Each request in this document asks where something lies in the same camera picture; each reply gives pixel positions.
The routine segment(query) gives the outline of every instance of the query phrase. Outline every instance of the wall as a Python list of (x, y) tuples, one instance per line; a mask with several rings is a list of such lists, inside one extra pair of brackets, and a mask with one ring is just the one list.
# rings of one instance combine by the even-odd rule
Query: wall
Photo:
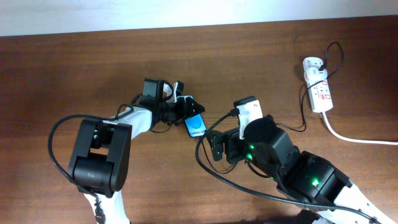
[(397, 0), (0, 0), (0, 35), (391, 14)]

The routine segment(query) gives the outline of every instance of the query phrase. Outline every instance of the white cable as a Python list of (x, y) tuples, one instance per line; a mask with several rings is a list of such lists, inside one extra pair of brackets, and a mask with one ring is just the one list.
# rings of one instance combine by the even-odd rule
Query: white cable
[(372, 140), (359, 140), (359, 139), (350, 139), (343, 137), (339, 134), (337, 134), (330, 126), (328, 118), (326, 117), (325, 112), (320, 113), (321, 117), (323, 118), (326, 126), (328, 127), (329, 131), (336, 137), (340, 138), (341, 140), (345, 141), (350, 141), (350, 142), (356, 142), (356, 143), (368, 143), (368, 144), (387, 144), (387, 145), (393, 145), (393, 146), (398, 146), (398, 142), (388, 142), (388, 141), (372, 141)]

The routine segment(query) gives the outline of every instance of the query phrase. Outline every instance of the brown table surface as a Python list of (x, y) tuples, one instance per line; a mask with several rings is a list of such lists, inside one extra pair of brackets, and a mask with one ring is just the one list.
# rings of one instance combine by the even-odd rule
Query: brown table surface
[[(326, 46), (339, 40), (345, 63), (330, 79), (331, 125), (352, 138), (396, 140), (397, 24), (398, 17), (362, 17), (1, 37), (0, 222), (94, 223), (86, 198), (49, 159), (50, 128), (69, 114), (113, 116), (121, 103), (142, 91), (144, 77), (184, 82), (184, 93), (206, 107), (207, 126), (227, 113), (233, 101), (254, 95), (264, 114), (298, 127), (302, 60), (323, 58)], [(336, 48), (329, 58), (332, 71), (340, 60)], [(398, 221), (398, 148), (335, 138), (307, 101), (305, 115), (306, 132), (287, 131), (294, 144), (331, 161)], [(54, 139), (64, 167), (79, 122), (65, 123)], [(237, 119), (230, 118), (217, 129), (236, 126)], [(123, 187), (130, 221), (234, 223), (300, 211), (216, 180), (197, 164), (196, 142), (183, 126), (133, 139)], [(216, 166), (225, 169), (228, 163)], [(274, 181), (256, 176), (243, 162), (228, 178), (281, 196)]]

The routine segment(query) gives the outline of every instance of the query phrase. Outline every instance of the robotic hand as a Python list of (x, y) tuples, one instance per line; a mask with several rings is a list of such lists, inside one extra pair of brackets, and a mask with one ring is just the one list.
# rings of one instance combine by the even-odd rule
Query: robotic hand
[[(309, 209), (313, 218), (307, 219), (305, 223), (308, 224), (395, 223), (331, 162), (306, 151), (300, 152), (287, 133), (276, 126), (271, 115), (262, 116), (260, 103), (254, 96), (235, 101), (234, 107), (209, 128), (197, 144), (197, 161), (211, 175), (249, 194)], [(238, 116), (238, 128), (224, 133), (213, 130), (228, 116)], [(277, 190), (288, 199), (244, 188), (213, 172), (198, 156), (204, 138), (209, 142), (215, 161), (222, 159), (223, 153), (230, 164), (245, 159), (251, 169), (252, 164), (266, 174), (259, 175), (276, 181)]]
[[(172, 86), (165, 80), (146, 78), (143, 94), (133, 99), (132, 105), (124, 105), (127, 109), (115, 117), (77, 114), (61, 119), (53, 127), (49, 136), (50, 157), (59, 171), (85, 194), (97, 223), (130, 223), (124, 212), (121, 189), (127, 177), (131, 140), (160, 121), (178, 125), (205, 111), (192, 97), (179, 96), (182, 91), (182, 82)], [(54, 157), (52, 138), (56, 128), (72, 118), (86, 119), (80, 124), (66, 172)], [(99, 148), (108, 149), (108, 154), (95, 153)]]

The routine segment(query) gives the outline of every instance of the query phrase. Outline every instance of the power strip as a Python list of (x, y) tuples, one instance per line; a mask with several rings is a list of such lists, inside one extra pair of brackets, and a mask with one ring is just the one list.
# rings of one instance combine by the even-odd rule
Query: power strip
[(328, 80), (326, 80), (328, 71), (326, 69), (319, 71), (321, 65), (323, 65), (323, 61), (317, 57), (307, 57), (303, 61), (304, 79), (307, 82), (307, 88), (316, 82), (324, 80), (308, 90), (311, 108), (315, 113), (325, 112), (333, 108), (329, 84)]

